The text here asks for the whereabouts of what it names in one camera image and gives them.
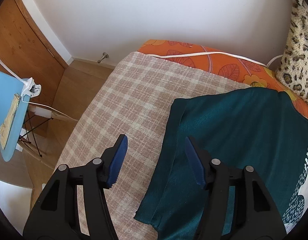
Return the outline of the wooden door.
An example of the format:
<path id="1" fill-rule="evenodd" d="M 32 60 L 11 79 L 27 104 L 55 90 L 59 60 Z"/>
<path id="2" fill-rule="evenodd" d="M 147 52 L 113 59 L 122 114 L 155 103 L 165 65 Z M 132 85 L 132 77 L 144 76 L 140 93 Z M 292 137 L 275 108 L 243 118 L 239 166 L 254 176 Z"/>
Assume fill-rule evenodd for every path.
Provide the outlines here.
<path id="1" fill-rule="evenodd" d="M 68 64 L 38 28 L 22 0 L 3 0 L 0 5 L 0 59 L 19 77 L 33 77 L 41 85 L 34 102 L 53 104 Z"/>

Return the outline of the teal printed t-shirt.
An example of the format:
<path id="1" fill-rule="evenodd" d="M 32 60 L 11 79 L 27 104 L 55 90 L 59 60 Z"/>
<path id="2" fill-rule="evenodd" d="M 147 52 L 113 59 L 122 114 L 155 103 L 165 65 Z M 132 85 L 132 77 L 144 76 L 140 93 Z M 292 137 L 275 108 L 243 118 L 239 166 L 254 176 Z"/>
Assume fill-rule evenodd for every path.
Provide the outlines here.
<path id="1" fill-rule="evenodd" d="M 135 219 L 159 239 L 193 239 L 208 192 L 195 181 L 185 139 L 229 167 L 254 167 L 266 184 L 287 231 L 308 204 L 308 119 L 287 93 L 251 87 L 225 94 L 176 99 L 162 150 Z"/>

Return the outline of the beige cloth on chair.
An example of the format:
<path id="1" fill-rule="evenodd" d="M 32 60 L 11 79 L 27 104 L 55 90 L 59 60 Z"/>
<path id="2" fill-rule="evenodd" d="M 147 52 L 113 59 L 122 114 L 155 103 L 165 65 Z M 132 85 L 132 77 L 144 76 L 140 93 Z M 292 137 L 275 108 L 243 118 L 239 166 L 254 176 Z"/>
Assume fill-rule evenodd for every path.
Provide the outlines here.
<path id="1" fill-rule="evenodd" d="M 3 150 L 6 148 L 14 116 L 18 109 L 19 101 L 19 94 L 14 94 L 7 116 L 5 117 L 3 123 L 0 126 L 0 145 Z"/>

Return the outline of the metal door stopper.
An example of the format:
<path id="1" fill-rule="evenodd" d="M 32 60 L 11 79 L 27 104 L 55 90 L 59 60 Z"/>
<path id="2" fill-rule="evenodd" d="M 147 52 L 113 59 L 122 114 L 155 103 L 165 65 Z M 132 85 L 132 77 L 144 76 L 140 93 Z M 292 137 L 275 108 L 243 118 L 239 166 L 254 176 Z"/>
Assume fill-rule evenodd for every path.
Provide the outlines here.
<path id="1" fill-rule="evenodd" d="M 106 52 L 103 52 L 102 57 L 97 61 L 98 64 L 100 64 L 104 59 L 108 59 L 109 55 Z"/>

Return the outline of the leopard print pillow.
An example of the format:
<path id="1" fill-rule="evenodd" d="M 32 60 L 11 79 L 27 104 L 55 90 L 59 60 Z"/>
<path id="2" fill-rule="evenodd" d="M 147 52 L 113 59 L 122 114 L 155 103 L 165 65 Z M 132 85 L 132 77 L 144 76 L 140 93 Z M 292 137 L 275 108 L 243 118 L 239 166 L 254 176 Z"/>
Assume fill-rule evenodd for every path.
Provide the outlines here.
<path id="1" fill-rule="evenodd" d="M 276 78 L 308 104 L 308 5 L 292 0 L 290 28 Z"/>

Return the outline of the pink plaid blanket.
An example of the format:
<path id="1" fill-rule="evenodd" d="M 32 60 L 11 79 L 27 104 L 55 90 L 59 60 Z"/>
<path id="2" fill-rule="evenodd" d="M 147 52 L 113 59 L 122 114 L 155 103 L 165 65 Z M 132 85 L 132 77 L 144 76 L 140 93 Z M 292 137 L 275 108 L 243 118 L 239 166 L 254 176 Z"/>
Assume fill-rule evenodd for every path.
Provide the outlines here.
<path id="1" fill-rule="evenodd" d="M 156 239 L 134 219 L 157 164 L 170 108 L 176 98 L 244 89 L 245 85 L 139 52 L 115 67 L 70 135 L 58 164 L 85 165 L 125 134 L 128 149 L 117 182 L 105 191 L 119 239 Z"/>

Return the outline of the light blue chair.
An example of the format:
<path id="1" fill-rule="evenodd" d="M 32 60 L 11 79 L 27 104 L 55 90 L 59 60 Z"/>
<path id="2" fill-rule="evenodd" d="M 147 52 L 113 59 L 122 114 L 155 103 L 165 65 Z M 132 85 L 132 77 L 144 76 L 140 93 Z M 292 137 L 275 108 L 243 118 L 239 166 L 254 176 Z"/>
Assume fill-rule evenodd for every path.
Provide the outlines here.
<path id="1" fill-rule="evenodd" d="M 4 161 L 10 161 L 18 143 L 28 104 L 31 100 L 31 97 L 27 94 L 23 95 L 22 91 L 25 83 L 31 80 L 32 79 L 18 79 L 0 71 L 0 126 L 8 116 L 14 96 L 21 96 L 14 114 L 13 122 L 9 129 L 5 148 L 1 147 L 0 142 L 0 152 Z"/>

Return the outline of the white clip device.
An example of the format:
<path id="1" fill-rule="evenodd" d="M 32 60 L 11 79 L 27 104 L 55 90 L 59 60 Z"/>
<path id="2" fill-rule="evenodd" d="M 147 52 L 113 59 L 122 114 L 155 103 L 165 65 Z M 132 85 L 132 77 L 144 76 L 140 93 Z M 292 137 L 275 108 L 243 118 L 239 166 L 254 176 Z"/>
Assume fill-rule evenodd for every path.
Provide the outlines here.
<path id="1" fill-rule="evenodd" d="M 24 102 L 26 96 L 29 98 L 34 98 L 40 95 L 41 85 L 37 85 L 32 77 L 29 79 L 21 79 L 23 83 L 23 88 L 21 91 L 20 99 Z"/>

